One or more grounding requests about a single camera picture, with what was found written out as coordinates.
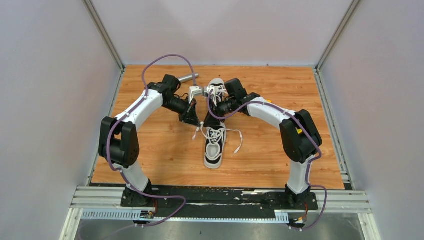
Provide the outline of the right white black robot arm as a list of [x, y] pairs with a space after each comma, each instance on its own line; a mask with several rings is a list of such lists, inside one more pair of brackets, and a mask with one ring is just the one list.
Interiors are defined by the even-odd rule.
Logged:
[[288, 110], [258, 93], [248, 93], [237, 78], [227, 82], [215, 78], [204, 87], [203, 95], [207, 98], [208, 110], [204, 136], [208, 145], [214, 144], [220, 151], [228, 131], [224, 122], [236, 113], [260, 119], [279, 129], [283, 150], [291, 161], [285, 201], [292, 209], [301, 207], [313, 187], [310, 183], [312, 163], [323, 155], [320, 149], [323, 140], [311, 114], [305, 109]]

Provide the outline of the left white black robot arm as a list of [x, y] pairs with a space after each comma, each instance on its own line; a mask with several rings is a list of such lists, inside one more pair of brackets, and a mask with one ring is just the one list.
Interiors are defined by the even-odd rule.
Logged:
[[134, 200], [140, 206], [149, 206], [153, 201], [152, 185], [138, 163], [140, 144], [138, 130], [158, 109], [165, 108], [178, 114], [180, 122], [199, 127], [195, 96], [202, 95], [200, 86], [191, 86], [188, 96], [176, 95], [181, 81], [166, 74], [162, 81], [146, 85], [141, 96], [116, 117], [106, 116], [100, 124], [98, 153], [109, 167], [119, 172], [126, 187], [135, 192]]

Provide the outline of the black white sneaker with laces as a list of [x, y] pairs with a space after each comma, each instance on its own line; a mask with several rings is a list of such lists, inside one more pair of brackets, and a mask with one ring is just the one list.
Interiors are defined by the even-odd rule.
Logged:
[[214, 78], [209, 82], [209, 85], [215, 86], [215, 95], [210, 96], [210, 100], [214, 107], [221, 103], [225, 99], [225, 95], [228, 94], [227, 89], [225, 87], [225, 83], [221, 78]]

